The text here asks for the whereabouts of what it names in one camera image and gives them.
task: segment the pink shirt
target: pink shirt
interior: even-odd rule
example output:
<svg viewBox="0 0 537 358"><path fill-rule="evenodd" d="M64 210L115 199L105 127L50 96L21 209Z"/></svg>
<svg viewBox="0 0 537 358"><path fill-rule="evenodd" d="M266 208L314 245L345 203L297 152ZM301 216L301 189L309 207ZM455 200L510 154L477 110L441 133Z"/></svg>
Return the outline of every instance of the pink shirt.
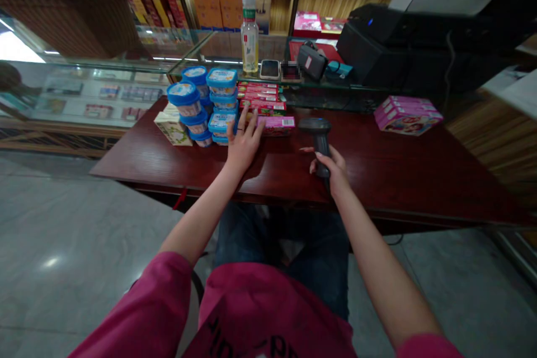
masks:
<svg viewBox="0 0 537 358"><path fill-rule="evenodd" d="M174 357L189 312L192 268L159 253L70 357ZM355 357L351 326L278 269L233 263L210 275L199 328L183 357ZM412 337L399 358L460 358L445 338Z"/></svg>

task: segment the tiled floor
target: tiled floor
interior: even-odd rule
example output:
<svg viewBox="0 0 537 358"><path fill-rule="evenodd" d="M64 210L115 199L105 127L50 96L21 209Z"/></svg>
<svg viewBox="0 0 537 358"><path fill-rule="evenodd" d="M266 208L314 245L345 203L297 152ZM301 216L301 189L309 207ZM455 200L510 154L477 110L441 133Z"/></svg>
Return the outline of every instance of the tiled floor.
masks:
<svg viewBox="0 0 537 358"><path fill-rule="evenodd" d="M0 152L0 356L63 357L154 256L180 213L114 182L94 162ZM214 250L214 242L208 246ZM393 247L447 336L467 356L537 356L537 297L476 230L405 236ZM354 258L350 323L361 357L393 356ZM196 266L202 279L211 255Z"/></svg>

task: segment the hand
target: hand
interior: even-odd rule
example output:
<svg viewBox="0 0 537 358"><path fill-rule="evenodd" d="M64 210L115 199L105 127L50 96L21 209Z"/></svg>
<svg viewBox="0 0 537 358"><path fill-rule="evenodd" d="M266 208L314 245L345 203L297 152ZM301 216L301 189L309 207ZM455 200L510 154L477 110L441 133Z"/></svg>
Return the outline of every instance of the hand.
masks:
<svg viewBox="0 0 537 358"><path fill-rule="evenodd" d="M332 158L325 156L320 152L316 152L314 159L309 166L309 173L314 173L317 170L317 163L322 162L330 170L330 193L332 197L336 197L338 194L351 190L351 185L348 183L347 177L347 164L345 159L341 156L337 149L329 145ZM301 148L303 152L314 152L313 147Z"/></svg>
<svg viewBox="0 0 537 358"><path fill-rule="evenodd" d="M225 164L241 177L253 161L253 156L256 154L257 148L259 147L261 133L265 127L264 120L262 120L256 127L257 113L257 109L255 109L249 120L248 127L245 128L248 108L245 107L242 110L236 135L233 134L235 121L233 120L228 124L228 160Z"/></svg>

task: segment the smartphone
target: smartphone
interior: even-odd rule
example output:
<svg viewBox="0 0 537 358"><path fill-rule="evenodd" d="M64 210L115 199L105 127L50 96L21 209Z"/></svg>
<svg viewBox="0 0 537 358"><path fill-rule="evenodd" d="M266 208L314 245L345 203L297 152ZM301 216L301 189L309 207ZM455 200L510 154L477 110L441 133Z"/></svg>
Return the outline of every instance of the smartphone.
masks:
<svg viewBox="0 0 537 358"><path fill-rule="evenodd" d="M282 82L301 82L302 74L296 62L281 62Z"/></svg>
<svg viewBox="0 0 537 358"><path fill-rule="evenodd" d="M263 60L261 62L259 78L273 80L280 79L280 62L277 60Z"/></svg>

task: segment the store counter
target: store counter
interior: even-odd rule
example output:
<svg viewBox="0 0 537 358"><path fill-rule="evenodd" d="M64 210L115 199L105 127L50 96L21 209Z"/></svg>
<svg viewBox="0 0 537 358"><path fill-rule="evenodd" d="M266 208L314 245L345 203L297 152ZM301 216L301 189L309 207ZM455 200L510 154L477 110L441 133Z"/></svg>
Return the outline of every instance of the store counter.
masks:
<svg viewBox="0 0 537 358"><path fill-rule="evenodd" d="M161 97L99 161L91 175L110 178L183 210L224 166L227 148L174 147L153 123ZM350 184L382 233L524 225L512 196L442 126L420 137L379 131L371 115L288 108L288 115L323 117L328 139L345 157ZM233 200L335 209L322 181L308 173L311 135L262 138Z"/></svg>

